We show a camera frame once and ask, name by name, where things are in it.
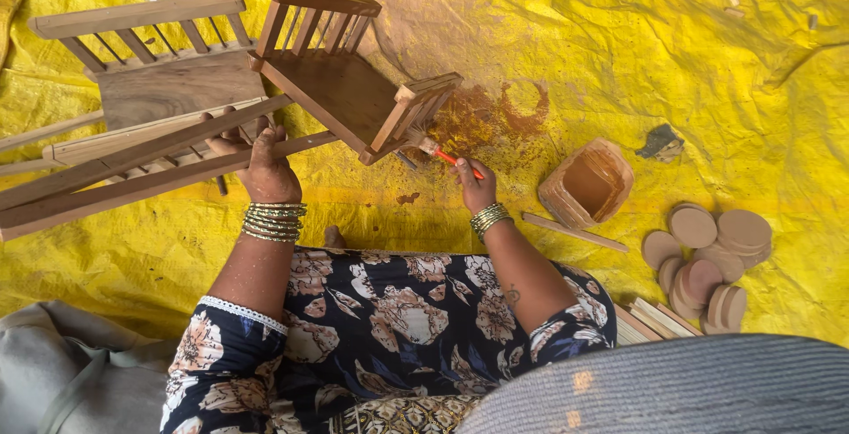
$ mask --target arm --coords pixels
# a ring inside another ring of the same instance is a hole
[[[484,178],[475,179],[472,168]],[[472,215],[495,203],[495,173],[481,162],[460,158],[450,171],[458,174],[454,183],[463,186],[463,203]],[[512,220],[495,222],[484,233],[484,242],[504,297],[526,333],[578,303],[563,276]]]
[[[263,126],[249,167],[237,172],[239,179],[253,202],[300,202],[301,185],[289,164],[272,158],[272,147],[285,132],[281,126],[276,133]],[[250,149],[238,129],[207,139],[207,145],[219,156]],[[273,430],[268,389],[286,344],[280,320],[293,251],[293,242],[239,233],[168,369],[161,432]]]

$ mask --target yellow tarp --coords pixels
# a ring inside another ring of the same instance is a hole
[[[23,1],[0,73],[0,136],[99,107],[80,62],[35,37],[27,18],[130,1]],[[245,27],[257,36],[268,0],[245,1]],[[593,232],[631,252],[518,222],[543,253],[589,270],[617,301],[663,301],[639,254],[642,237],[664,228],[679,201],[749,209],[772,225],[773,256],[738,282],[749,293],[743,330],[849,346],[849,1],[740,0],[742,18],[723,11],[728,0],[377,1],[383,13],[362,52],[397,83],[448,71],[466,78],[436,134],[495,170],[515,215],[545,213],[536,186],[574,148],[597,136],[622,147],[636,182]],[[686,140],[683,155],[670,164],[635,156],[665,122]],[[300,110],[285,124],[294,135],[321,129]],[[44,144],[0,162],[36,157]],[[336,223],[354,248],[483,250],[439,160],[418,158],[418,171],[395,157],[366,168],[342,143],[291,160],[310,203],[302,243],[321,244]],[[247,199],[228,182],[225,198],[199,183],[0,244],[0,315],[58,297],[144,335],[178,335],[239,230]]]

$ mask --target floral print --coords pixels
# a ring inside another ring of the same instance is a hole
[[[504,382],[612,346],[604,289],[555,266],[578,304],[527,335],[486,255],[297,247],[282,325],[201,299],[161,432],[450,432]]]

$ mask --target orange brush handle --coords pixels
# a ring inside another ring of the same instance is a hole
[[[437,147],[437,148],[436,148],[436,150],[434,151],[433,155],[434,155],[434,156],[440,156],[442,159],[445,159],[445,160],[447,160],[448,162],[451,162],[451,164],[453,164],[453,165],[455,165],[455,166],[457,165],[457,158],[456,158],[456,157],[454,157],[454,156],[451,156],[451,155],[449,155],[449,154],[446,154],[446,153],[442,152],[442,148],[440,148],[440,147]],[[474,168],[473,168],[472,170],[474,171],[474,178],[475,178],[475,179],[482,179],[482,178],[483,178],[483,176],[481,175],[481,173],[480,173],[480,172],[478,172],[478,171],[477,171],[477,169],[474,169]]]

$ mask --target chair backrest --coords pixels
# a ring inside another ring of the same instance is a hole
[[[293,15],[283,39],[283,46],[282,49],[276,50],[274,47],[280,38],[290,7],[294,7]],[[280,54],[281,51],[290,51],[296,56],[304,56],[307,49],[321,48],[325,35],[327,35],[327,41],[324,43],[325,53],[355,53],[363,39],[369,20],[379,15],[381,8],[375,0],[271,0],[260,40],[256,46],[256,53],[261,58],[271,58]],[[329,15],[318,39],[313,44],[316,28],[324,12],[329,12]],[[290,47],[289,41],[296,27],[298,31]]]
[[[210,51],[219,53],[227,50],[228,45],[221,39],[221,33],[212,20],[213,16],[226,15],[231,28],[233,28],[233,33],[236,35],[236,40],[239,42],[239,47],[250,48],[253,43],[248,38],[242,20],[239,18],[239,12],[242,11],[245,11],[245,0],[160,0],[158,2],[76,11],[62,15],[38,16],[30,18],[27,21],[27,26],[41,38],[61,41],[82,61],[91,73],[89,76],[92,77],[98,73],[125,71],[142,65],[170,62],[190,54],[206,54]],[[213,29],[218,34],[219,43],[207,45],[195,25],[194,19],[197,18],[209,19]],[[180,27],[183,28],[186,36],[192,42],[194,51],[175,51],[156,26],[172,21],[180,23]],[[147,25],[154,27],[171,53],[154,55],[133,31],[134,27]],[[115,50],[100,36],[100,33],[105,31],[114,31],[137,58],[130,60],[119,58]],[[94,35],[112,53],[115,61],[104,62],[100,60],[79,38],[90,34]]]

